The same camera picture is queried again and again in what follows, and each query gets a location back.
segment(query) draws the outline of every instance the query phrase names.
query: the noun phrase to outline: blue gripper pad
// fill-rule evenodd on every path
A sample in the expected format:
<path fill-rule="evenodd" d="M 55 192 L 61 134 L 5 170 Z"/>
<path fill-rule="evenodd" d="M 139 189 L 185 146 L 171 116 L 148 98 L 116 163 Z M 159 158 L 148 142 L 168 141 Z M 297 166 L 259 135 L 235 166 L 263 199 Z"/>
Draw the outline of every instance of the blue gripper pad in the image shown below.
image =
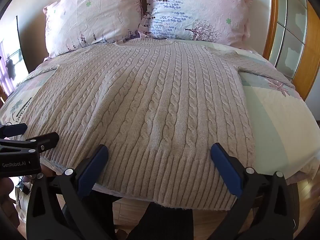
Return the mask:
<path fill-rule="evenodd" d="M 93 156 L 88 159 L 86 167 L 83 169 L 80 177 L 77 180 L 77 194 L 80 199 L 90 194 L 94 184 L 98 180 L 101 172 L 107 164 L 109 158 L 108 148 L 104 145 L 99 145 Z"/>
<path fill-rule="evenodd" d="M 218 143 L 211 147 L 211 159 L 218 169 L 220 176 L 226 184 L 229 192 L 239 198 L 242 194 L 242 180 L 229 160 L 229 155 Z"/>

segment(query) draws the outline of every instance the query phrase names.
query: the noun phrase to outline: bed sheet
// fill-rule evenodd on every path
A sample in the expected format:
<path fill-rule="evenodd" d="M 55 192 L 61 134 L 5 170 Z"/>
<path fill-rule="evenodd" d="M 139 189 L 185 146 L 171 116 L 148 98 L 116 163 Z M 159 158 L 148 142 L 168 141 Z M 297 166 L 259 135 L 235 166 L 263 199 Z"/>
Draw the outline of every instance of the bed sheet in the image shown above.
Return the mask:
<path fill-rule="evenodd" d="M 183 42 L 209 46 L 217 50 L 235 50 L 242 57 L 250 58 L 266 67 L 273 67 L 262 56 L 247 50 L 205 41 Z M 19 123 L 32 98 L 54 71 L 33 78 L 31 73 L 1 108 L 0 122 Z M 250 73 L 239 74 L 255 139 L 256 171 L 273 174 L 280 170 L 286 179 L 290 178 L 290 183 L 313 178 L 320 164 L 320 129 L 304 101 L 295 90 L 279 82 Z M 64 170 L 64 167 L 50 165 L 46 160 L 42 162 L 56 172 Z"/>

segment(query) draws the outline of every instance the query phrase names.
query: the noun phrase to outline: curtain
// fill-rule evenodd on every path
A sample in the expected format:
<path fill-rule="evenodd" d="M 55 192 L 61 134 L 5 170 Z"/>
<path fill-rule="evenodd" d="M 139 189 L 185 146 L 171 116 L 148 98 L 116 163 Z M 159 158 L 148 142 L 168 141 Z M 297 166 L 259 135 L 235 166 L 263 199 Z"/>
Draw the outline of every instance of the curtain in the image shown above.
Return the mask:
<path fill-rule="evenodd" d="M 3 43 L 0 42 L 0 82 L 7 95 L 10 95 L 16 88 L 12 83 L 12 79 L 9 78 L 8 69 L 6 68 L 6 54 L 4 52 Z"/>

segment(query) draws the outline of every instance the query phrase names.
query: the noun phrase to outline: cable knit sweater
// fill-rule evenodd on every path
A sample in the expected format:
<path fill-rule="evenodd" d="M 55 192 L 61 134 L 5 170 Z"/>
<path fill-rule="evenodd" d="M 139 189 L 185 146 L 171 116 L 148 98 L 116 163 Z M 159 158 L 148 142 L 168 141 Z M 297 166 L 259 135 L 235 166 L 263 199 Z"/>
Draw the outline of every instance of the cable knit sweater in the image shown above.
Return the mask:
<path fill-rule="evenodd" d="M 254 142 L 237 71 L 292 86 L 278 71 L 189 43 L 135 39 L 92 45 L 41 64 L 56 69 L 24 116 L 25 138 L 56 131 L 43 158 L 75 168 L 99 144 L 109 160 L 98 181 L 168 207 L 227 210 L 234 197 L 210 158 L 219 142 L 246 167 Z"/>

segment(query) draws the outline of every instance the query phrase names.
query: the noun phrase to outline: pillow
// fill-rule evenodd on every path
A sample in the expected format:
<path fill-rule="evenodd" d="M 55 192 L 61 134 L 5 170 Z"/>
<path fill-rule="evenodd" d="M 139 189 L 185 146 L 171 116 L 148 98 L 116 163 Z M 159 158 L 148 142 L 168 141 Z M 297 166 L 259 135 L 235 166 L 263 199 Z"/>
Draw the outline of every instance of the pillow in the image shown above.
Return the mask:
<path fill-rule="evenodd" d="M 140 0 L 59 0 L 43 12 L 49 57 L 97 42 L 140 37 Z"/>
<path fill-rule="evenodd" d="M 242 49 L 252 0 L 147 0 L 141 37 L 210 41 Z"/>

